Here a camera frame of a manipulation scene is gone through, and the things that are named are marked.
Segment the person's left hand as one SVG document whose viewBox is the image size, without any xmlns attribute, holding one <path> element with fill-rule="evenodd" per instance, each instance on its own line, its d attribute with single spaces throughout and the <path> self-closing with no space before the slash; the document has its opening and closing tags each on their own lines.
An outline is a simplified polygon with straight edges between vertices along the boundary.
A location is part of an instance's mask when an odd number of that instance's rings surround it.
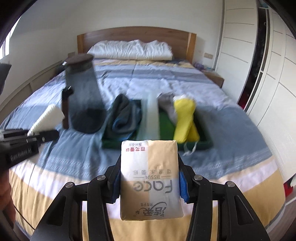
<svg viewBox="0 0 296 241">
<path fill-rule="evenodd" d="M 16 221 L 16 211 L 11 197 L 11 184 L 9 181 L 9 170 L 1 172 L 1 184 L 0 184 L 0 208 L 4 213 L 6 220 L 10 226 L 14 228 Z"/>
</svg>

